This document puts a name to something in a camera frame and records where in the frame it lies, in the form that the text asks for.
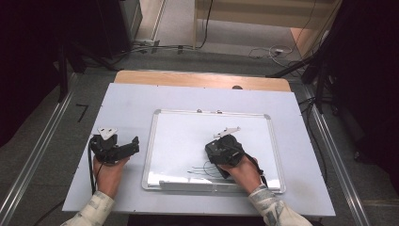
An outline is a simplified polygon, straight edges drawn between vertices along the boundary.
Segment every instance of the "floor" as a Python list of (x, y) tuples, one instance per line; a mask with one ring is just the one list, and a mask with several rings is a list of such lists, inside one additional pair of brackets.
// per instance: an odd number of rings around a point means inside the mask
[[(168, 0), (163, 5), (162, 1), (142, 0), (142, 5), (147, 6), (146, 10), (150, 11), (150, 8), (152, 8), (152, 11), (159, 15), (159, 9), (163, 6), (164, 11), (161, 14), (161, 20), (158, 22), (156, 22), (156, 16), (150, 16), (155, 18), (155, 22), (145, 22), (153, 25), (159, 24), (159, 27), (158, 29), (148, 28), (146, 32), (142, 30), (143, 32), (139, 33), (141, 41), (160, 40), (162, 45), (190, 44), (192, 30), (189, 30), (189, 23), (191, 23), (191, 20), (183, 21), (183, 23), (187, 23), (185, 26), (187, 30), (185, 31), (180, 29), (180, 32), (175, 32), (174, 29), (176, 28), (173, 28), (173, 26), (177, 26), (176, 21), (173, 22), (173, 15), (176, 15), (175, 10), (179, 10), (173, 7), (175, 6), (173, 4), (178, 3), (187, 8), (189, 2)], [(180, 11), (184, 11), (187, 18), (189, 17), (188, 10), (180, 8)], [(215, 32), (216, 27), (217, 29), (225, 29), (222, 32), (222, 34), (225, 34), (224, 38), (220, 39), (217, 36), (220, 33)], [(297, 52), (278, 59), (267, 57), (268, 48), (273, 45), (281, 44), (294, 47), (295, 41), (289, 36), (287, 29), (267, 26), (262, 28), (267, 30), (267, 40), (263, 40), (264, 34), (259, 27), (239, 27), (239, 25), (235, 25), (234, 29), (242, 30), (242, 32), (234, 36), (232, 40), (225, 40), (226, 37), (232, 37), (231, 24), (209, 23), (209, 39), (200, 51), (184, 50), (182, 54), (177, 54), (176, 50), (158, 50), (153, 54), (134, 52), (126, 55), (118, 63), (118, 66), (128, 70), (212, 72), (265, 76), (284, 68), (275, 60), (283, 65), (298, 60)], [(259, 34), (259, 37), (262, 38), (256, 38), (255, 35), (252, 39), (248, 38), (247, 33), (249, 31), (247, 29), (259, 32), (256, 34)], [(257, 48), (261, 49), (255, 53), (254, 51), (251, 52), (251, 50)], [(290, 82), (291, 89), (298, 102), (311, 97), (313, 90), (313, 86), (305, 86), (300, 83), (298, 76), (302, 72), (298, 71), (284, 76)], [(0, 194), (1, 199), (5, 200), (11, 186), (14, 185), (23, 170), (29, 155), (38, 149), (37, 143), (40, 140), (41, 133), (50, 131), (51, 134), (47, 142), (40, 143), (44, 150), (41, 161), (35, 169), (29, 169), (32, 173), (31, 178), (29, 178), (30, 183), (27, 187), (21, 188), (21, 196), (14, 201), (17, 205), (15, 209), (11, 210), (13, 215), (9, 219), (8, 225), (33, 225), (48, 210), (65, 199), (82, 150), (85, 148), (88, 134), (101, 107), (107, 86), (113, 82), (115, 75), (116, 73), (101, 67), (88, 68), (85, 74), (73, 74), (70, 79), (72, 90), (68, 102), (64, 103), (65, 107), (62, 108), (62, 105), (57, 104), (58, 89), (53, 90), (26, 120), (14, 138), (0, 148), (0, 178), (2, 179)], [(88, 110), (82, 120), (79, 119), (84, 109), (80, 105), (88, 105)], [(346, 133), (343, 123), (338, 117), (334, 116), (329, 105), (324, 105), (324, 109), (323, 117), (327, 122), (349, 178), (356, 188), (369, 222), (359, 224), (353, 217), (343, 184), (338, 176), (339, 173), (337, 173), (333, 161), (331, 161), (331, 155), (329, 155), (325, 143), (326, 139), (320, 133), (317, 117), (310, 117), (310, 128), (315, 135), (315, 138), (311, 139), (312, 144), (321, 170), (324, 171), (324, 168), (327, 168), (328, 192), (337, 214), (337, 217), (334, 218), (323, 218), (322, 223), (324, 225), (399, 225), (399, 216), (397, 215), (399, 213), (398, 195), (391, 187), (389, 176), (376, 165), (354, 161), (353, 154), (356, 149)], [(62, 117), (55, 120), (54, 112), (57, 110), (62, 113)], [(51, 120), (56, 123), (56, 127), (49, 129), (46, 125)], [(317, 148), (316, 140), (320, 146), (320, 151)], [(73, 215), (74, 213), (65, 213), (57, 208), (41, 225), (59, 225)], [(128, 217), (126, 214), (111, 214), (105, 225), (127, 225)]]

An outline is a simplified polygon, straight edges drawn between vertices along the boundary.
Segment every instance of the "whiteboard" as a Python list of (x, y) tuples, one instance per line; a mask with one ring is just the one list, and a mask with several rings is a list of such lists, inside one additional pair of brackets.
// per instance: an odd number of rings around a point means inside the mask
[(285, 191), (272, 120), (266, 114), (158, 109), (152, 118), (142, 186), (145, 189), (244, 192), (223, 179), (209, 162), (205, 145), (226, 128), (249, 155), (258, 160), (269, 189)]

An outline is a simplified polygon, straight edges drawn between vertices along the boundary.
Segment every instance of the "gray floor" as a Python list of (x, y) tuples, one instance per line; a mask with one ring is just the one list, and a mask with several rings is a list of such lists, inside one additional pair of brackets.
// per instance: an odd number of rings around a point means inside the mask
[[(158, 38), (161, 41), (165, 41), (163, 44), (185, 44), (177, 42), (177, 40), (173, 43), (167, 42), (167, 37), (162, 36), (162, 29), (161, 26)], [(234, 53), (229, 52), (231, 51), (231, 46), (217, 45), (217, 40), (212, 35), (213, 31), (211, 30), (210, 32), (210, 46), (220, 46), (217, 49), (211, 48), (216, 49), (217, 53), (207, 53), (212, 51), (206, 51), (205, 48), (200, 52), (184, 51), (180, 55), (175, 50), (158, 50), (154, 54), (151, 54), (151, 51), (147, 53), (132, 53), (127, 55), (117, 66), (126, 70), (232, 73), (247, 76), (265, 76), (282, 69), (280, 65), (277, 65), (268, 57), (257, 59), (248, 57), (247, 47), (239, 47), (237, 52)], [(273, 37), (274, 35), (274, 37), (279, 37), (281, 32), (285, 31), (279, 30), (279, 32), (273, 33), (273, 30), (269, 30), (268, 37)], [(292, 38), (287, 38), (287, 35), (284, 35), (284, 38), (286, 39), (284, 45), (295, 45)], [(277, 43), (278, 40), (280, 38), (268, 40), (267, 43), (269, 44), (265, 47), (279, 44)], [(238, 40), (232, 40), (231, 43), (234, 42), (236, 43), (235, 45), (243, 46), (242, 42), (235, 41)], [(249, 46), (249, 48), (252, 48), (257, 45), (250, 44)], [(295, 59), (294, 56), (290, 56), (292, 58), (282, 58), (279, 61), (288, 64), (289, 60)], [(71, 101), (9, 225), (33, 225), (40, 216), (65, 199), (82, 151), (85, 149), (90, 130), (101, 107), (107, 86), (113, 82), (115, 75), (116, 73), (107, 71), (104, 68), (89, 68), (85, 74), (77, 74), (77, 84), (74, 86)], [(299, 82), (297, 73), (294, 73), (294, 75), (289, 74), (284, 76), (284, 78), (290, 81), (291, 89), (298, 101), (308, 98), (305, 95), (304, 85)], [(25, 121), (14, 138), (0, 148), (1, 200), (8, 194), (10, 186), (16, 180), (47, 121), (51, 118), (56, 108), (57, 95), (58, 88), (43, 100), (35, 112)], [(83, 108), (76, 106), (76, 104), (89, 105), (88, 111), (80, 122), (78, 120), (82, 115)], [(329, 105), (324, 105), (324, 109), (331, 134), (336, 141), (337, 148), (359, 193), (359, 197), (365, 203), (364, 208), (371, 225), (399, 225), (398, 205), (388, 204), (388, 201), (398, 200), (398, 195), (391, 187), (389, 176), (375, 165), (366, 165), (353, 160), (355, 147), (346, 133), (343, 123), (339, 118), (331, 114)], [(322, 222), (325, 225), (355, 225), (355, 220), (352, 217), (336, 172), (328, 158), (322, 137), (313, 118), (311, 118), (311, 129), (321, 145), (327, 162), (328, 192), (337, 213), (337, 217), (323, 218)], [(320, 168), (323, 171), (324, 166), (321, 156), (314, 140), (312, 143), (319, 159)], [(74, 214), (63, 213), (60, 209), (57, 208), (41, 225), (59, 225)], [(128, 215), (111, 214), (105, 225), (126, 225), (127, 220)]]

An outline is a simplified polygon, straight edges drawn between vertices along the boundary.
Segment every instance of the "whiteboard frame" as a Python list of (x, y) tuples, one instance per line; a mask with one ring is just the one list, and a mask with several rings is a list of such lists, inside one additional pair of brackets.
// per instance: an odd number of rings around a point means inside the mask
[(147, 156), (146, 156), (146, 162), (145, 162), (145, 169), (143, 171), (143, 177), (142, 177), (142, 187), (147, 190), (180, 190), (180, 191), (212, 191), (212, 192), (245, 192), (244, 189), (242, 189), (239, 185), (237, 185), (232, 178), (226, 179), (210, 179), (210, 178), (199, 178), (199, 177), (188, 177), (185, 178), (187, 181), (173, 181), (173, 179), (168, 179), (165, 180), (159, 180), (159, 183), (155, 184), (154, 182), (150, 183), (149, 180), (153, 177), (150, 174), (152, 173), (152, 155), (154, 151), (154, 143), (155, 140), (159, 136), (157, 136), (157, 131), (159, 131), (158, 128), (158, 122), (160, 120), (160, 115), (161, 114), (174, 114), (174, 115), (189, 115), (189, 116), (196, 116), (196, 114), (201, 114), (201, 116), (211, 116), (211, 117), (235, 117), (235, 118), (251, 118), (251, 119), (265, 119), (267, 123), (267, 130), (268, 130), (268, 135), (270, 138), (270, 145), (272, 148), (272, 156), (274, 157), (274, 166), (272, 166), (272, 170), (277, 174), (278, 177), (278, 186), (270, 186), (269, 190), (271, 190), (274, 193), (283, 193), (286, 190), (286, 186), (284, 183), (283, 179), (283, 173), (282, 173), (282, 167), (280, 165), (280, 160), (279, 160), (279, 150), (277, 146), (277, 142), (275, 139), (275, 134), (273, 131), (273, 126), (272, 126), (272, 121), (269, 115), (267, 114), (251, 114), (251, 113), (233, 113), (233, 112), (212, 112), (212, 111), (202, 111), (202, 110), (197, 110), (197, 111), (185, 111), (185, 110), (170, 110), (170, 109), (157, 109), (153, 113), (152, 117), (152, 128), (151, 128), (151, 134), (150, 134), (150, 140), (149, 140), (149, 145), (148, 145), (148, 151), (147, 151)]

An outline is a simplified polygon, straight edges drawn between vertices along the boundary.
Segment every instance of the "cable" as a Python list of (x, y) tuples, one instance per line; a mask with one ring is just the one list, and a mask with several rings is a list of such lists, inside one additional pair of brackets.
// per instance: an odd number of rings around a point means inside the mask
[(266, 49), (266, 48), (254, 48), (254, 49), (251, 49), (251, 50), (249, 51), (248, 57), (249, 57), (249, 58), (253, 58), (253, 59), (260, 59), (260, 58), (263, 58), (264, 56), (267, 55), (267, 54), (264, 54), (264, 55), (262, 55), (262, 56), (251, 56), (252, 52), (253, 52), (253, 51), (256, 51), (256, 50), (265, 50), (266, 52), (268, 52), (270, 49)]
[(314, 2), (313, 2), (313, 7), (311, 8), (311, 15), (309, 15), (309, 19), (308, 19), (308, 21), (305, 23), (305, 25), (302, 27), (302, 29), (300, 30), (300, 32), (299, 32), (299, 35), (298, 35), (298, 38), (296, 39), (296, 41), (295, 41), (295, 45), (294, 45), (294, 47), (293, 47), (293, 49), (295, 49), (296, 47), (297, 47), (297, 43), (298, 43), (298, 41), (299, 41), (299, 38), (300, 38), (300, 36), (302, 35), (302, 32), (303, 32), (303, 30), (306, 28), (306, 26), (309, 24), (309, 22), (311, 21), (311, 16), (313, 15), (313, 11), (314, 11), (314, 8), (316, 7), (316, 1), (317, 0), (314, 0)]
[(99, 174), (100, 174), (100, 171), (101, 171), (101, 168), (103, 167), (103, 165), (104, 165), (104, 163), (101, 163), (101, 166), (100, 166), (99, 170), (97, 171), (96, 182), (94, 183), (94, 187), (97, 187), (97, 181), (99, 179)]
[(306, 107), (306, 109), (304, 111), (306, 111), (306, 128), (307, 130), (311, 133), (311, 137), (313, 138), (314, 142), (316, 143), (316, 147), (319, 151), (319, 154), (321, 156), (322, 159), (322, 163), (323, 163), (323, 169), (324, 169), (324, 181), (325, 184), (329, 187), (328, 185), (328, 175), (327, 175), (327, 164), (326, 164), (326, 159), (324, 157), (324, 154), (320, 148), (319, 142), (317, 142), (316, 136), (314, 135), (312, 129), (311, 129), (311, 123), (310, 123), (310, 117), (311, 117), (311, 111), (313, 109), (313, 105), (315, 102), (315, 98), (310, 98), (312, 99), (311, 102), (308, 104), (308, 106)]
[(209, 22), (209, 17), (211, 16), (211, 10), (212, 10), (212, 4), (214, 3), (214, 0), (211, 0), (211, 5), (209, 6), (208, 10), (208, 17), (206, 18), (206, 25), (205, 25), (205, 38), (203, 39), (202, 45), (196, 49), (202, 48), (202, 46), (205, 44), (207, 38), (208, 38), (208, 22)]
[(53, 211), (55, 211), (59, 206), (61, 206), (65, 200), (61, 201), (57, 205), (55, 205), (51, 210), (49, 210), (47, 213), (45, 213), (41, 218), (38, 219), (38, 221), (35, 222), (33, 226), (38, 226), (44, 219), (46, 219)]
[(315, 98), (315, 97), (311, 97), (311, 98), (309, 98), (309, 99), (306, 99), (306, 100), (304, 100), (304, 101), (301, 101), (301, 102), (298, 103), (298, 105), (302, 105), (302, 104), (304, 104), (304, 103), (306, 103), (306, 102), (310, 102), (310, 101), (314, 100), (314, 98)]
[(93, 165), (91, 163), (91, 149), (89, 147), (90, 144), (88, 144), (88, 171), (90, 173), (91, 195), (93, 195), (96, 192), (96, 185), (93, 179)]
[[(126, 52), (123, 53), (121, 55), (115, 55), (115, 57), (121, 56), (120, 58), (116, 59), (114, 62), (108, 62), (109, 65), (111, 66), (115, 66), (115, 64), (119, 63), (121, 60), (123, 60), (127, 54), (129, 54), (130, 52)], [(103, 65), (102, 64), (95, 64), (95, 63), (91, 63), (91, 62), (87, 62), (85, 61), (85, 64), (90, 67), (90, 68), (101, 68)]]
[[(223, 147), (229, 148), (229, 149), (236, 150), (238, 153), (240, 153), (240, 152), (243, 151), (243, 150), (240, 150), (240, 149), (238, 149), (238, 148), (235, 148), (235, 147), (232, 147), (232, 146), (230, 146), (230, 145), (227, 145), (226, 143), (223, 143), (223, 142), (220, 142), (220, 145), (222, 145)], [(261, 180), (262, 180), (263, 184), (264, 184), (266, 187), (268, 187), (266, 178), (264, 177), (264, 174), (263, 174), (263, 170), (259, 168), (258, 162), (257, 162), (251, 155), (249, 155), (248, 153), (244, 152), (244, 155), (245, 155), (245, 156), (248, 158), (248, 160), (256, 167), (256, 170), (258, 171), (259, 176), (261, 177)]]
[(148, 46), (148, 47), (137, 47), (135, 49), (132, 49), (128, 53), (140, 52), (140, 51), (143, 51), (143, 50), (150, 50), (150, 49), (170, 49), (170, 50), (175, 50), (175, 49), (179, 49), (179, 48), (183, 48), (184, 50), (188, 50), (188, 51), (197, 51), (197, 49), (194, 50), (193, 47), (190, 46), (190, 45), (158, 45), (158, 46)]
[[(202, 8), (205, 8), (205, 0), (202, 0)], [(202, 18), (204, 18), (204, 17), (205, 17), (205, 10), (202, 11)], [(205, 20), (202, 20), (202, 31), (204, 30), (204, 25), (203, 25), (204, 21)]]
[[(276, 48), (276, 46), (287, 47), (287, 48), (289, 49), (289, 51), (288, 51), (288, 52), (284, 52), (284, 51), (282, 51), (282, 52), (276, 52), (276, 55), (275, 55), (275, 56), (272, 56), (272, 49), (273, 49), (273, 48)], [(290, 48), (289, 46), (286, 46), (286, 45), (273, 45), (272, 47), (269, 48), (269, 57), (272, 58), (272, 60), (273, 60), (275, 63), (279, 64), (281, 67), (288, 68), (288, 67), (290, 66), (290, 63), (292, 63), (293, 61), (289, 62), (287, 65), (283, 65), (282, 63), (280, 63), (280, 62), (278, 62), (278, 61), (276, 60), (276, 56), (278, 56), (278, 55), (280, 55), (280, 54), (287, 54), (286, 56), (283, 57), (283, 58), (286, 58), (286, 57), (287, 57), (289, 54), (291, 54), (293, 51), (294, 51), (294, 50), (293, 50), (292, 48)], [(295, 74), (293, 74), (293, 73), (290, 73), (290, 75), (292, 75), (293, 77), (297, 77), (297, 75), (295, 75)]]
[[(321, 29), (322, 31), (325, 30), (325, 28), (326, 28), (326, 26), (327, 26), (329, 20), (331, 19), (331, 17), (332, 17), (332, 15), (334, 14), (334, 12), (337, 10), (338, 5), (339, 5), (339, 4), (335, 5), (335, 8), (334, 8), (334, 9), (331, 11), (331, 13), (329, 14), (328, 19), (326, 20), (325, 24), (323, 25), (323, 28)], [(328, 33), (324, 38), (323, 38), (323, 36), (320, 37), (320, 41), (319, 41), (319, 43), (318, 43), (319, 47), (321, 46), (321, 43), (327, 38), (327, 36), (329, 36), (329, 33)], [(313, 51), (314, 48), (316, 48), (316, 45), (314, 45), (308, 52), (306, 52), (305, 55), (307, 55), (310, 51)]]
[[(291, 64), (292, 64), (292, 63), (296, 63), (296, 62), (300, 62), (300, 61), (298, 61), (298, 60), (290, 61), (290, 62), (287, 64), (287, 66), (288, 66), (288, 67), (291, 67)], [(297, 75), (293, 75), (292, 73), (291, 73), (291, 75), (294, 76), (294, 77), (300, 77), (300, 76), (302, 76), (302, 73), (301, 73), (300, 71), (305, 71), (305, 69), (304, 69), (304, 68), (302, 68), (302, 69), (297, 69), (297, 70), (295, 70), (295, 72), (297, 73)]]

